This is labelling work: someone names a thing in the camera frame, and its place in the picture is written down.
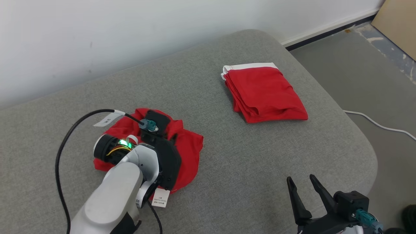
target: white wall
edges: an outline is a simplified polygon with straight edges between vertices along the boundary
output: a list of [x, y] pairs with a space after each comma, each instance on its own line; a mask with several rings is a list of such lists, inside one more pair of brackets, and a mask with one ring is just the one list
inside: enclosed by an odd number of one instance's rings
[[2, 0], [0, 107], [256, 28], [290, 43], [382, 0]]

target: cardboard box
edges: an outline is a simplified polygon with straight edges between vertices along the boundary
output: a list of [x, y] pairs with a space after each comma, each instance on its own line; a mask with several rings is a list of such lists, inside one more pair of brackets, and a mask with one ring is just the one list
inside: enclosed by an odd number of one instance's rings
[[371, 24], [416, 60], [416, 0], [386, 0]]

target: teal connector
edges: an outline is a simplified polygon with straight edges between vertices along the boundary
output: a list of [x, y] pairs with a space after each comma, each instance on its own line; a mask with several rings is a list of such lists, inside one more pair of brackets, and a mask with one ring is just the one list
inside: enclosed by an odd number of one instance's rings
[[156, 131], [156, 123], [154, 121], [152, 121], [152, 120], [148, 120], [147, 119], [146, 129], [149, 130], [149, 131], [151, 131], [151, 132]]
[[379, 229], [383, 230], [383, 225], [379, 223], [376, 218], [362, 209], [356, 210], [355, 218], [363, 225], [371, 228], [376, 234], [380, 233]]

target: folded red shirt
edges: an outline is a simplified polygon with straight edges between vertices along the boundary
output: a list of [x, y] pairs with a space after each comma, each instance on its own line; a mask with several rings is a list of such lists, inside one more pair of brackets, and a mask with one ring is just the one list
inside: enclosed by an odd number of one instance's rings
[[308, 114], [293, 87], [274, 63], [224, 66], [222, 78], [233, 95], [233, 109], [247, 123], [307, 120]]

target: black cable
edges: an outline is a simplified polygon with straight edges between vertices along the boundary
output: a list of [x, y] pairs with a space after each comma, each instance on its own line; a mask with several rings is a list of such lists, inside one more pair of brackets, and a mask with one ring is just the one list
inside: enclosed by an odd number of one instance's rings
[[149, 205], [150, 209], [152, 210], [153, 214], [156, 217], [157, 224], [159, 224], [159, 232], [160, 232], [160, 234], [163, 234], [162, 223], [160, 222], [159, 216], [157, 216], [156, 211], [153, 208], [152, 203], [149, 200], [147, 201], [147, 204]]
[[[75, 130], [75, 128], [82, 121], [84, 121], [86, 118], [88, 118], [88, 117], [90, 117], [92, 115], [95, 115], [95, 114], [98, 114], [98, 113], [104, 113], [104, 112], [110, 112], [110, 113], [112, 113], [112, 112], [114, 112], [114, 110], [112, 110], [112, 109], [95, 110], [95, 111], [92, 111], [92, 112], [84, 115], [78, 121], [76, 121], [74, 123], [74, 125], [70, 128], [70, 130], [67, 132], [67, 134], [65, 135], [64, 139], [62, 140], [61, 145], [59, 146], [58, 153], [56, 154], [56, 161], [55, 161], [55, 179], [56, 179], [56, 186], [58, 187], [59, 198], [61, 199], [61, 203], [62, 203], [62, 206], [64, 207], [64, 211], [65, 211], [65, 216], [67, 218], [67, 234], [69, 234], [69, 232], [71, 231], [71, 217], [69, 216], [68, 207], [67, 207], [67, 204], [65, 203], [64, 195], [62, 194], [61, 181], [59, 179], [59, 161], [61, 159], [61, 154], [62, 154], [62, 151], [64, 149], [64, 146], [65, 146], [66, 142], [68, 141], [69, 136], [72, 134], [72, 132]], [[138, 122], [139, 124], [143, 125], [142, 122], [138, 121], [133, 116], [131, 116], [129, 114], [125, 114], [125, 116], [127, 116], [128, 118], [130, 118], [130, 119]]]

